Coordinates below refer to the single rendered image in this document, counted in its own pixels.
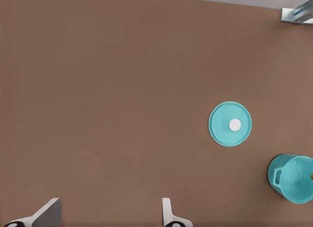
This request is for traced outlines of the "teal pot lid white knob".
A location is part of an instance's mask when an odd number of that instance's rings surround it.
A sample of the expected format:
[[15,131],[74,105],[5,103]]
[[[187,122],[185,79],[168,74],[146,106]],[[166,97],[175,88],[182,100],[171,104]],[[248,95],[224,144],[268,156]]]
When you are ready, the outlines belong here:
[[242,104],[226,101],[217,105],[210,113],[208,129],[218,144],[233,147],[248,138],[252,129],[252,119]]

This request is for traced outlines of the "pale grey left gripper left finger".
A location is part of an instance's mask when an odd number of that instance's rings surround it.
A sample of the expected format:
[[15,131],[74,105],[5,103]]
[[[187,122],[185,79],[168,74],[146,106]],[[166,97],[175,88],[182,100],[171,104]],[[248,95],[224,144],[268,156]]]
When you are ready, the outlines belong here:
[[59,227],[61,198],[52,198],[31,216],[13,220],[3,227]]

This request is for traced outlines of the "silver frame post foot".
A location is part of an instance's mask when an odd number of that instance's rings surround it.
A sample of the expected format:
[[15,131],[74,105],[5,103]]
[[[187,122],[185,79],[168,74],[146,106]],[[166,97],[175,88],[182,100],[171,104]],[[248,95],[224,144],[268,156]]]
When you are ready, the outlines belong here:
[[294,24],[313,24],[313,0],[309,0],[295,9],[281,8],[280,21]]

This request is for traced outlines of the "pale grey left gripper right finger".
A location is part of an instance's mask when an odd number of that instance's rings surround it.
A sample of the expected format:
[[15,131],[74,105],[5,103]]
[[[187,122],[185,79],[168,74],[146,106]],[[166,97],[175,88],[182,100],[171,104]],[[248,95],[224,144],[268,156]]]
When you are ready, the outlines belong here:
[[162,198],[162,227],[193,227],[190,220],[175,216],[170,198]]

